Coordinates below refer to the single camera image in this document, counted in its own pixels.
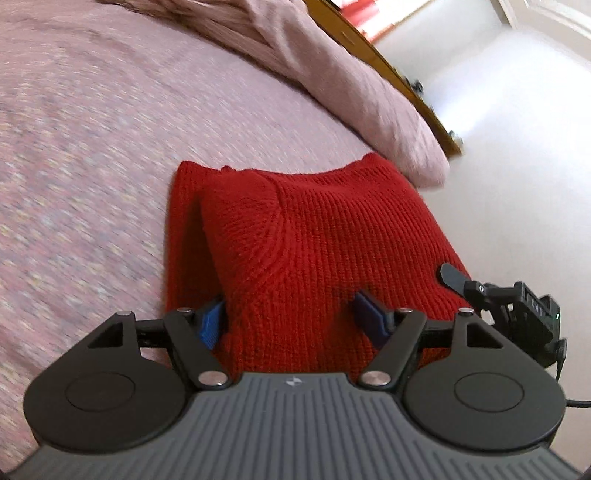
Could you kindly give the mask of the pink crumpled duvet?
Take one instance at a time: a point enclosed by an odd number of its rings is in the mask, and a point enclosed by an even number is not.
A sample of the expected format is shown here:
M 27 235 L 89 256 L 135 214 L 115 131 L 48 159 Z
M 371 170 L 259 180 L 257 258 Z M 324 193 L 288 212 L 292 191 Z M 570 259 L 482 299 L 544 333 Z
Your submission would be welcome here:
M 303 1 L 122 1 L 177 23 L 304 88 L 415 186 L 439 187 L 450 165 L 425 104 L 339 45 Z

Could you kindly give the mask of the red knit cardigan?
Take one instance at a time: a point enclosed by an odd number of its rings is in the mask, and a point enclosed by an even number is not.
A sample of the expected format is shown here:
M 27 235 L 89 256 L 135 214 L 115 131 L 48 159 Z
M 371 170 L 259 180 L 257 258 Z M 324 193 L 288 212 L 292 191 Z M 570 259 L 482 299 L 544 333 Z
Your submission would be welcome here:
M 222 297 L 221 364 L 244 372 L 344 372 L 375 357 L 353 320 L 365 290 L 389 308 L 452 320 L 441 285 L 459 257 L 401 172 L 376 154 L 318 174 L 179 165 L 167 218 L 166 306 Z

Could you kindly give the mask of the pink floral bed sheet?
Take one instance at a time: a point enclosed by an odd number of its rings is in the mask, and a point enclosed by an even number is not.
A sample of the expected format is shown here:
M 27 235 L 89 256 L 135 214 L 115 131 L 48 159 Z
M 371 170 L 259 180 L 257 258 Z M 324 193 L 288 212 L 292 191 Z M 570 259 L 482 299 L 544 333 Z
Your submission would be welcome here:
M 180 27 L 94 1 L 1 5 L 1 467 L 35 447 L 29 382 L 120 310 L 164 307 L 184 160 L 332 170 L 368 146 L 303 90 Z

